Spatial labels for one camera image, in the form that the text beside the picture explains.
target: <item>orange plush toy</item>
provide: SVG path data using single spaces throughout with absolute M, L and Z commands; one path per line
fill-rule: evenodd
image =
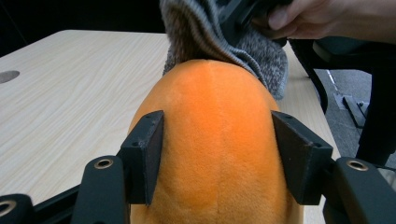
M 301 223 L 287 190 L 271 110 L 276 101 L 247 70 L 190 60 L 176 65 L 138 108 L 164 111 L 163 152 L 150 206 L 132 223 Z

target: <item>chair leg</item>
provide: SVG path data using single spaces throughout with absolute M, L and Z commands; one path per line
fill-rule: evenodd
M 396 68 L 376 69 L 356 158 L 385 165 L 396 149 Z

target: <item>gray knitted sock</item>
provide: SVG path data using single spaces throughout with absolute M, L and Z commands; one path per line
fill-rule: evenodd
M 215 0 L 161 0 L 161 11 L 171 46 L 163 73 L 191 59 L 233 63 L 256 76 L 275 99 L 283 98 L 288 78 L 285 51 L 249 27 L 235 47 L 219 27 L 223 7 Z

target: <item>light wood surface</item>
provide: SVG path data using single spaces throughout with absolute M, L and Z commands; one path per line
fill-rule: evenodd
M 130 121 L 163 73 L 166 35 L 63 31 L 0 58 L 0 195 L 34 204 L 78 185 L 90 160 L 115 155 Z M 290 46 L 283 112 L 335 147 L 311 80 Z M 306 207 L 305 223 L 321 208 Z

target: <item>hand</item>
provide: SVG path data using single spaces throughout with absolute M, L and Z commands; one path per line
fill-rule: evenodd
M 332 32 L 345 13 L 343 0 L 294 0 L 290 5 L 277 7 L 268 18 L 253 19 L 253 25 L 265 36 L 273 39 L 317 39 Z
M 253 26 L 278 39 L 318 39 L 329 35 L 396 44 L 396 0 L 293 0 Z

